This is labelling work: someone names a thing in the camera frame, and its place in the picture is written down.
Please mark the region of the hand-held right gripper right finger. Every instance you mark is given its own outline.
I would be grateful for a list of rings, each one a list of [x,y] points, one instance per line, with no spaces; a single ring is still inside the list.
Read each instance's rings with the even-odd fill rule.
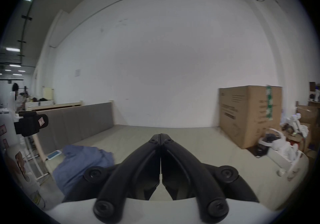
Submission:
[[[162,183],[173,200],[196,198],[204,223],[226,218],[226,199],[259,203],[248,183],[233,166],[213,166],[200,162],[167,134],[160,134]]]

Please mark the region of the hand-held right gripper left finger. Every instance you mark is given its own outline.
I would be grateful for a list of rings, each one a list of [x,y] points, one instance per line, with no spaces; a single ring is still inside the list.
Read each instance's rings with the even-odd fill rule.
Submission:
[[[160,183],[159,138],[154,135],[120,164],[87,168],[62,202],[95,198],[95,217],[103,223],[119,223],[127,198],[148,201]]]

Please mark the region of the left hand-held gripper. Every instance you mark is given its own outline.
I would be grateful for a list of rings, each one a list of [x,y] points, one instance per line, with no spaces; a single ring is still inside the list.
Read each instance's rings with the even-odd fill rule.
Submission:
[[[0,111],[0,144],[1,153],[18,154],[23,152],[21,135],[23,137],[37,134],[40,129],[47,127],[49,118],[46,114],[36,111],[22,111],[18,114],[8,110]]]

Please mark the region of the person's left hand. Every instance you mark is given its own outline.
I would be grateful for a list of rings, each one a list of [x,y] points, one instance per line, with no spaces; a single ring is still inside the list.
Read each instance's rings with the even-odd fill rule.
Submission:
[[[4,159],[18,187],[35,205],[43,210],[46,203],[40,194],[40,185],[27,166],[21,151],[14,148],[7,148],[4,151]]]

